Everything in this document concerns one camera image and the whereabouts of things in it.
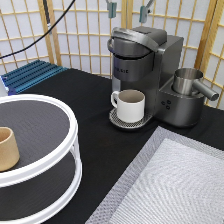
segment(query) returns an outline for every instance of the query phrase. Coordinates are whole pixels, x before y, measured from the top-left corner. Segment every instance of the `coffee mug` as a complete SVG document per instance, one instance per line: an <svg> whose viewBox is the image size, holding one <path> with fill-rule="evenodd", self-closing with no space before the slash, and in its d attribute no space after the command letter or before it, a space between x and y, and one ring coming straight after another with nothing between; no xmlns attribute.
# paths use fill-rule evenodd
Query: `coffee mug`
<svg viewBox="0 0 224 224"><path fill-rule="evenodd" d="M117 108L117 117L126 123L134 123L144 117L145 95L140 91L114 91L111 94L111 103Z"/></svg>
<svg viewBox="0 0 224 224"><path fill-rule="evenodd" d="M0 127L0 171L13 167L19 161L19 150L12 129Z"/></svg>

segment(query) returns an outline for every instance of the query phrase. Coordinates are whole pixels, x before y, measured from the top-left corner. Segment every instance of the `shoji screen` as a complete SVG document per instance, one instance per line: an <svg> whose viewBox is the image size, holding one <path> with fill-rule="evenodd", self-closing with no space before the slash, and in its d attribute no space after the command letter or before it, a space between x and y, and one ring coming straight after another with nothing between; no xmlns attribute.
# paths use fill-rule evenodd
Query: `shoji screen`
<svg viewBox="0 0 224 224"><path fill-rule="evenodd" d="M210 0L156 0L147 23L140 24L140 6L148 2L149 0L134 0L132 27L155 27L165 29L169 35L184 37L179 66L194 67Z"/></svg>
<svg viewBox="0 0 224 224"><path fill-rule="evenodd" d="M208 36L207 47L201 65L204 82L221 94L218 101L207 101L212 107L224 110L224 0L219 0Z"/></svg>
<svg viewBox="0 0 224 224"><path fill-rule="evenodd" d="M0 0L1 55L23 49L46 32L44 11L40 13L39 7L43 8L41 0ZM46 39L25 52L0 60L0 75L36 59L53 62L51 46L47 47Z"/></svg>
<svg viewBox="0 0 224 224"><path fill-rule="evenodd" d="M59 18L71 0L48 0L51 22ZM54 38L59 64L93 74L111 74L111 55L107 40L115 26L121 26L121 0L117 0L117 16L108 18L105 0L78 0L57 25Z"/></svg>

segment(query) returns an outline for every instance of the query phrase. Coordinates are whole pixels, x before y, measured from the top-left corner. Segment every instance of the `mug handle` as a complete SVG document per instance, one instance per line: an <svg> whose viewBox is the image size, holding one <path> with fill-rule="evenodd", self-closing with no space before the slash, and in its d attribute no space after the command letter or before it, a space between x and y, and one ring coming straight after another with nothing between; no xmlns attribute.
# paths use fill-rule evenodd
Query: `mug handle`
<svg viewBox="0 0 224 224"><path fill-rule="evenodd" d="M115 95L115 94L118 96L119 92L118 92L118 91L114 91L114 92L111 94L111 103L112 103L112 105L113 105L115 108L117 108L117 104L116 104L115 101L114 101L114 95Z"/></svg>

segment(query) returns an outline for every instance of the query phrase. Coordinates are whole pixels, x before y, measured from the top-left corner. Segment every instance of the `single-serve coffee machine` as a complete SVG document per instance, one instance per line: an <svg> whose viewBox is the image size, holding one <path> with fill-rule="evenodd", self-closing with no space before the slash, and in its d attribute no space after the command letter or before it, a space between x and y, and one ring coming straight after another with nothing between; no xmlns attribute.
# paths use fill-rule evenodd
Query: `single-serve coffee machine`
<svg viewBox="0 0 224 224"><path fill-rule="evenodd" d="M177 127L195 125L205 96L216 100L218 94L200 82L203 74L196 69L175 74L182 47L182 37L167 35L164 30L114 28L108 40L113 53L112 90L141 91L146 114ZM186 84L190 91L181 92Z"/></svg>

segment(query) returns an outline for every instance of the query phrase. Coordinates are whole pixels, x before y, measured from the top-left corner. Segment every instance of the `paper cup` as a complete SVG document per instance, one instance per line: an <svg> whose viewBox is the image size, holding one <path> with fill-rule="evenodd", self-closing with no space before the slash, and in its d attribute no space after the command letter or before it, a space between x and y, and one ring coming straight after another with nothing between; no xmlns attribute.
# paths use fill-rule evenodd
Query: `paper cup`
<svg viewBox="0 0 224 224"><path fill-rule="evenodd" d="M0 171L13 167L19 161L19 150L13 131L0 127Z"/></svg>

